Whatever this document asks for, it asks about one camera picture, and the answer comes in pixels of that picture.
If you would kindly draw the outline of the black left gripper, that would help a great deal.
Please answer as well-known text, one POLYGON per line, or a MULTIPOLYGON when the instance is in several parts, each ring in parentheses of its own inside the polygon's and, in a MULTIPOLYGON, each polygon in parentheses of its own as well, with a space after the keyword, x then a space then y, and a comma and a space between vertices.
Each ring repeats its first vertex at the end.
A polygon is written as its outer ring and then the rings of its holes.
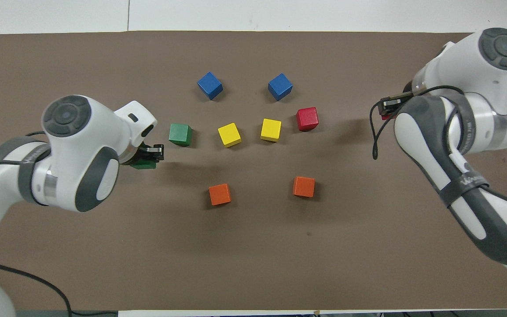
POLYGON ((165 159, 163 144, 155 144, 154 147, 141 145, 137 149, 137 161, 160 162, 165 159))

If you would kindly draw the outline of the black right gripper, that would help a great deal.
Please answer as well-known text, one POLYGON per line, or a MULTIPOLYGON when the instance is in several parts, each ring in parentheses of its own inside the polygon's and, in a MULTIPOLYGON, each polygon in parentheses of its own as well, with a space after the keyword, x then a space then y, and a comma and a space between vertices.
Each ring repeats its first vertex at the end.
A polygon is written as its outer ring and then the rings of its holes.
POLYGON ((405 102, 414 96, 412 92, 403 92, 380 100, 380 116, 390 117, 391 112, 400 108, 405 102))

